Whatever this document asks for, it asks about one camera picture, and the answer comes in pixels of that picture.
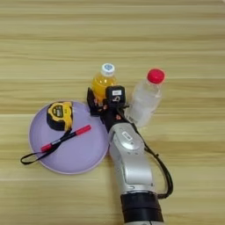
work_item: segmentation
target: black cord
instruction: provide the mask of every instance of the black cord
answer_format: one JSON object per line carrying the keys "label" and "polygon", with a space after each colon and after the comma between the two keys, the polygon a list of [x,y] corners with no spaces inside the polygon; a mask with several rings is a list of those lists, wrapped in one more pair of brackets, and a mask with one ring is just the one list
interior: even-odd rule
{"label": "black cord", "polygon": [[[141,134],[138,132],[137,127],[134,123],[131,123],[129,120],[127,120],[127,118],[124,116],[124,113],[120,111],[119,108],[117,108],[117,113],[118,115],[125,121],[128,122],[132,125],[132,127],[134,128],[134,131],[142,138]],[[170,172],[168,171],[167,167],[165,166],[165,164],[163,163],[163,161],[159,158],[159,155],[156,154],[149,146],[148,144],[144,141],[144,146],[145,146],[145,150],[150,153],[158,162],[158,164],[160,165],[162,172],[164,174],[166,183],[167,183],[167,192],[166,193],[158,193],[157,197],[158,199],[162,200],[162,199],[166,199],[167,197],[169,197],[172,193],[173,193],[173,181],[172,181],[172,177]]]}

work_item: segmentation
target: bottle cap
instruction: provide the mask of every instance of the bottle cap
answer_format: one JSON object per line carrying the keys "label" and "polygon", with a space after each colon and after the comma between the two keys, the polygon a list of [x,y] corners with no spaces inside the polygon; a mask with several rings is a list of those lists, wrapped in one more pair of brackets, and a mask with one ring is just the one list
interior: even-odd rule
{"label": "bottle cap", "polygon": [[165,78],[165,74],[160,69],[152,69],[149,71],[147,78],[151,83],[161,83]]}
{"label": "bottle cap", "polygon": [[113,76],[115,67],[111,63],[105,63],[102,65],[102,75],[103,76]]}

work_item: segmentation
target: tape measure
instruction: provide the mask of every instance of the tape measure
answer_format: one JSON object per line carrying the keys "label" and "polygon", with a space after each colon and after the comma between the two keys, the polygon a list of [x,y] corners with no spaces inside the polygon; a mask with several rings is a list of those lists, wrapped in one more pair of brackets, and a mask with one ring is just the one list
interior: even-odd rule
{"label": "tape measure", "polygon": [[71,102],[55,102],[47,109],[47,123],[54,130],[69,131],[73,125]]}

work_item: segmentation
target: orange juice bottle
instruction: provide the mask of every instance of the orange juice bottle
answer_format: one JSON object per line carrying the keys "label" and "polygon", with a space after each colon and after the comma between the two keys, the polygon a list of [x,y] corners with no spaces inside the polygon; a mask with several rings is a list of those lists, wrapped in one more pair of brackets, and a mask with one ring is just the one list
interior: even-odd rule
{"label": "orange juice bottle", "polygon": [[116,85],[117,83],[114,71],[115,67],[111,63],[105,63],[102,65],[101,71],[93,78],[92,90],[99,103],[102,103],[105,98],[106,87]]}

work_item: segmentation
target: plastic bottle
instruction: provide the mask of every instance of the plastic bottle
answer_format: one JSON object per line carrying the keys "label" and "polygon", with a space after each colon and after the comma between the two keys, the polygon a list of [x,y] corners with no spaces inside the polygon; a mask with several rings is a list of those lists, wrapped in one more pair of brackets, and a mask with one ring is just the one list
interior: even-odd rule
{"label": "plastic bottle", "polygon": [[146,126],[158,107],[162,98],[163,80],[164,73],[160,69],[152,69],[147,78],[135,86],[130,107],[126,110],[126,117],[137,127]]}
{"label": "plastic bottle", "polygon": [[117,83],[114,71],[115,67],[111,63],[106,63],[102,65],[101,71],[93,78],[92,90],[99,103],[102,103],[105,98],[106,87],[116,85]]}

